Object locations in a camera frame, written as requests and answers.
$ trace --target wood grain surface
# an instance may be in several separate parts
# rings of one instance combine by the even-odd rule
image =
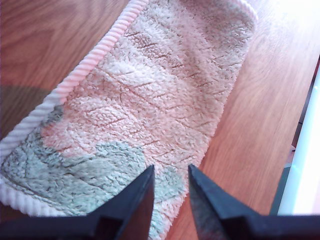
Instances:
[[[267,215],[320,54],[320,2],[248,2],[258,28],[200,169]],[[188,198],[167,239],[197,239]]]
[[[125,2],[1,1],[2,136],[89,52]],[[258,28],[200,169],[268,214],[320,54],[320,2],[249,2]],[[167,239],[197,239],[188,198]]]
[[[1,139],[108,32],[128,0],[1,0]],[[2,221],[23,216],[0,204]]]

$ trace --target fluffy towel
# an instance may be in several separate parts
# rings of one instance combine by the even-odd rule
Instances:
[[[199,166],[206,153],[257,17],[242,0],[152,0],[137,16],[145,5],[131,1],[92,51],[103,59],[88,55],[79,65],[93,61],[80,69],[86,77],[77,78],[78,68],[52,93],[64,104],[47,97],[51,108],[36,108],[27,123],[41,122],[20,124],[2,141],[4,204],[36,216],[86,214],[153,164],[149,235],[165,238],[188,193],[188,164]]]

